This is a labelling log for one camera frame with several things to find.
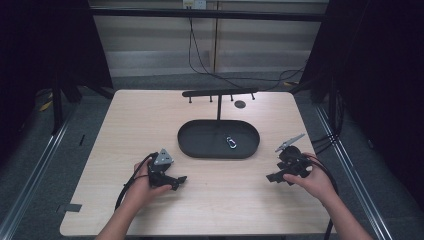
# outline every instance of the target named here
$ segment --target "forearm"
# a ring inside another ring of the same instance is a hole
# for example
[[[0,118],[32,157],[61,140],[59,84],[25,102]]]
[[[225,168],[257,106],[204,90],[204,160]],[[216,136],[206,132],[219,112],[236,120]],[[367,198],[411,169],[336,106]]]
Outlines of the forearm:
[[[121,205],[112,215],[106,226],[102,229],[96,239],[124,239],[136,211]]]
[[[340,239],[372,239],[338,196],[322,201],[322,204],[327,209]]]

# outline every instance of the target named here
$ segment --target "gray floor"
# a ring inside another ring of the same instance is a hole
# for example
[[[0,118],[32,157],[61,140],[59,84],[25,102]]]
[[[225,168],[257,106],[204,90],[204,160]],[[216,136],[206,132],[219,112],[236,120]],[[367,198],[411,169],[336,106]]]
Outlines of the gray floor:
[[[279,73],[227,73],[226,77],[256,77],[278,79]],[[254,80],[232,80],[234,83],[261,89],[271,87],[275,82]],[[123,77],[114,79],[115,90],[119,89],[211,89],[229,88],[231,85],[222,79],[199,74],[181,74],[146,77]],[[273,91],[289,89],[282,84]],[[85,166],[91,148],[96,139],[104,116],[110,104],[107,100],[88,89],[81,89],[83,99],[76,106],[65,102],[65,112],[73,107],[76,110],[69,121],[67,131],[57,148],[48,168],[32,196],[13,239],[67,239],[61,236],[59,226],[63,214],[56,213],[60,204],[69,203],[76,188],[79,177]],[[40,106],[46,96],[37,99]],[[315,106],[309,100],[307,91],[295,95],[302,118],[311,139],[319,139],[325,135],[324,128],[318,119]],[[26,127],[23,129],[19,148],[10,157],[9,164],[0,171],[0,219],[3,222],[9,209],[13,206],[20,190],[36,166],[44,147],[50,140],[53,115],[49,108],[44,112],[34,109]],[[396,178],[384,164],[384,159],[370,149],[367,138],[361,133],[358,125],[346,114],[341,139],[358,171],[365,187],[372,197],[377,209],[381,212],[393,239],[422,239],[424,236],[424,215],[420,211]],[[374,235],[366,212],[354,192],[346,173],[333,149],[319,154],[319,158],[327,165],[337,179],[340,196],[349,209],[365,228]],[[322,234],[287,236],[286,239],[322,239]],[[198,238],[157,238],[157,239],[206,239]],[[231,236],[227,239],[281,239],[280,236]],[[333,234],[331,239],[338,239]]]

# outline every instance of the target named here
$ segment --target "human hand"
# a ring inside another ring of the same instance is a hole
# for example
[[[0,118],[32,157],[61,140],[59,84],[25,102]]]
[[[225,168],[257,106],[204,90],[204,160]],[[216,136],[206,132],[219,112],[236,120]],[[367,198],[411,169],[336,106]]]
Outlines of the human hand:
[[[316,160],[316,156],[314,154],[303,153],[303,155],[308,156],[308,159],[311,161],[320,164],[320,162]],[[303,187],[309,194],[316,197],[322,203],[334,195],[337,195],[328,176],[314,164],[312,165],[311,173],[306,178],[301,178],[291,174],[284,174],[283,178],[286,181]]]
[[[153,199],[171,190],[171,185],[164,185],[155,188],[150,187],[147,172],[147,166],[150,161],[151,159],[147,160],[134,176],[134,183],[128,189],[125,198],[122,201],[121,207],[128,207],[131,208],[132,211],[138,212],[141,208],[151,203]],[[140,163],[134,165],[134,171],[136,171],[139,165]]]

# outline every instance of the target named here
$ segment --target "black oval tray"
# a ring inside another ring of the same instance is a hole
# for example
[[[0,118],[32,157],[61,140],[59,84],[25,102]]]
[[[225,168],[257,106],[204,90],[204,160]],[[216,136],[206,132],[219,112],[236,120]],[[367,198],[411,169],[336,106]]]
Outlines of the black oval tray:
[[[229,146],[228,136],[236,148]],[[240,120],[193,120],[178,131],[181,151],[194,158],[244,159],[256,152],[259,142],[256,128]]]

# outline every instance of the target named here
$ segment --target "wooden table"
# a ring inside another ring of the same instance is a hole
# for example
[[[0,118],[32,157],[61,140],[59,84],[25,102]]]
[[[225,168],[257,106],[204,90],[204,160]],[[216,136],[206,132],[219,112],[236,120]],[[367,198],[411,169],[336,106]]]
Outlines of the wooden table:
[[[128,235],[285,235],[325,232],[329,216],[304,189],[270,183],[278,172],[275,149],[283,141],[307,133],[289,93],[234,95],[246,107],[236,108],[223,96],[221,119],[246,121],[258,130],[257,152],[244,160],[194,159],[181,152],[177,133],[187,121],[215,119],[217,99],[193,98],[181,91],[120,90],[115,94],[71,203],[60,227],[65,236],[97,235],[114,211],[116,199],[133,166],[165,148],[174,158],[166,172],[188,176],[178,191],[170,191],[141,210]],[[313,152],[308,135],[294,144]]]

